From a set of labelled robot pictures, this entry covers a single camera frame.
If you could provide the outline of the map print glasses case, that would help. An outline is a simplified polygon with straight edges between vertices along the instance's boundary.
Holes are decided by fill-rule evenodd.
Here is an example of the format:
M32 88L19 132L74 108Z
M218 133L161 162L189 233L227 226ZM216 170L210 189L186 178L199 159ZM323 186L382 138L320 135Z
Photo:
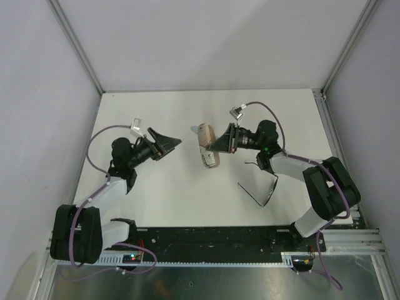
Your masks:
M213 127L207 123L200 124L197 129L197 140L205 168L217 168L220 165L219 153L209 150L209 146L216 141Z

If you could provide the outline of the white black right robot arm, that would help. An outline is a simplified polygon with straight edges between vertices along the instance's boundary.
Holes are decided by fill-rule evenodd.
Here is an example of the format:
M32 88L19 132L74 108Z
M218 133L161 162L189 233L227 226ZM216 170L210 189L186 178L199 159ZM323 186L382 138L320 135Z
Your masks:
M231 123L215 137L213 128L197 129L200 154L206 170L182 164L167 174L161 189L172 215L168 226L250 226L279 219L267 204L283 200L295 208L309 200L310 208L289 228L288 243L302 251L311 236L337 219L349 216L361 195L342 162L336 157L315 161L289 154L279 125L261 121L255 132Z

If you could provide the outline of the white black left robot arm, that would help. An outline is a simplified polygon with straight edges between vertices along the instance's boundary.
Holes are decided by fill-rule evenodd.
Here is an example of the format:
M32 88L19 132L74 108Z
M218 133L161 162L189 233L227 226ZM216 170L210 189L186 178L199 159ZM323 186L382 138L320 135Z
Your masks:
M80 205L62 204L56 211L50 255L69 261L75 268L95 263L103 250L119 244L130 250L137 245L138 234L130 230L134 222L114 219L102 223L102 217L135 185L136 168L152 159L158 161L182 143L148 128L150 137L139 136L135 142L119 137L111 143L108 169L97 167L105 175L105 183L92 192Z

